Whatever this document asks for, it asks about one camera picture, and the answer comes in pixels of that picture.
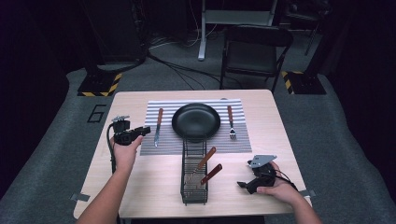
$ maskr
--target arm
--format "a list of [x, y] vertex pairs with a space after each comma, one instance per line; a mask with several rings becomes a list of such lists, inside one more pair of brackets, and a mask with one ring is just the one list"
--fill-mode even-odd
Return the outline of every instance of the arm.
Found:
[[[279, 170], [279, 167], [274, 162], [271, 162], [271, 164], [276, 170]], [[322, 223], [306, 199], [284, 180], [277, 178], [273, 187], [258, 187], [257, 192], [272, 195], [280, 201], [288, 203], [293, 208], [294, 216], [298, 224]]]
[[117, 161], [116, 172], [108, 179], [105, 186], [95, 199], [88, 205], [79, 217], [77, 223], [115, 223], [120, 209], [123, 194], [129, 176], [134, 167], [136, 150], [142, 143], [143, 136], [139, 136], [129, 146], [114, 145], [114, 155]]

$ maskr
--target knife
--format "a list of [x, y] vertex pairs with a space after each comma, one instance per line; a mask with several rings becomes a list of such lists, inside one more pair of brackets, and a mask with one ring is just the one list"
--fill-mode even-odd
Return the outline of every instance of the knife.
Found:
[[204, 156], [204, 158], [199, 162], [197, 168], [195, 168], [194, 171], [192, 171], [192, 174], [188, 177], [188, 179], [184, 182], [184, 185], [186, 185], [187, 183], [190, 182], [190, 180], [192, 179], [192, 177], [195, 175], [195, 173], [197, 173], [198, 170], [202, 169], [202, 167], [205, 165], [205, 163], [213, 156], [213, 154], [215, 154], [216, 152], [216, 148], [212, 147], [209, 152], [206, 153], [206, 156]]
[[201, 180], [201, 186], [207, 183], [207, 181], [212, 178], [214, 175], [216, 175], [220, 170], [222, 169], [221, 164], [219, 163], [213, 170], [207, 174], [204, 178]]
[[160, 128], [161, 128], [161, 121], [163, 120], [163, 109], [160, 108], [158, 110], [158, 119], [157, 119], [157, 129], [155, 130], [154, 136], [154, 146], [158, 146], [158, 141], [160, 139]]

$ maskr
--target striped placemat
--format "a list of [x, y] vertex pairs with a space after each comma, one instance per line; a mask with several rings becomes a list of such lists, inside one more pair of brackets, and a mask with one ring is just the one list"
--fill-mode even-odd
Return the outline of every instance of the striped placemat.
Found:
[[[142, 142], [140, 155], [181, 155], [183, 151], [183, 139], [172, 128], [172, 117], [183, 105], [201, 103], [213, 107], [220, 116], [220, 128], [218, 132], [207, 139], [207, 150], [216, 147], [217, 153], [241, 153], [251, 152], [248, 139], [248, 129], [245, 114], [240, 99], [219, 100], [185, 100], [185, 101], [149, 101], [146, 113], [145, 125], [150, 126], [151, 133], [147, 134]], [[233, 128], [236, 131], [236, 139], [230, 139], [230, 123], [228, 121], [227, 106], [233, 108]], [[154, 146], [154, 135], [157, 129], [158, 110], [163, 108], [163, 120], [160, 129], [160, 141]]]

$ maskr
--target utensil holder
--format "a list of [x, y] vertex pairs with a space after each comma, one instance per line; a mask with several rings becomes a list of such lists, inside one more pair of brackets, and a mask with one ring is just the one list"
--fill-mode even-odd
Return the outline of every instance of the utensil holder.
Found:
[[198, 164], [206, 155], [206, 138], [183, 139], [183, 157], [180, 194], [184, 204], [207, 202], [207, 183], [201, 186], [201, 179], [207, 175], [207, 164], [198, 168]]

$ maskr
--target wooden handle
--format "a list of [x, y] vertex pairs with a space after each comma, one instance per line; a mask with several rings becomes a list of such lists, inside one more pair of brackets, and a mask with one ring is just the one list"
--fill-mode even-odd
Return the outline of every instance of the wooden handle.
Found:
[[227, 106], [227, 110], [228, 110], [228, 119], [230, 120], [230, 122], [233, 122], [233, 109], [231, 108], [230, 105]]
[[201, 169], [205, 163], [215, 154], [216, 148], [212, 147], [208, 153], [206, 153], [206, 156], [199, 162], [198, 164], [198, 169]]
[[207, 174], [202, 180], [201, 180], [201, 185], [204, 185], [210, 178], [212, 178], [214, 175], [216, 175], [220, 170], [222, 169], [221, 164], [218, 164], [213, 170]]
[[158, 119], [157, 119], [157, 124], [161, 124], [161, 121], [163, 120], [163, 109], [160, 108], [158, 111]]

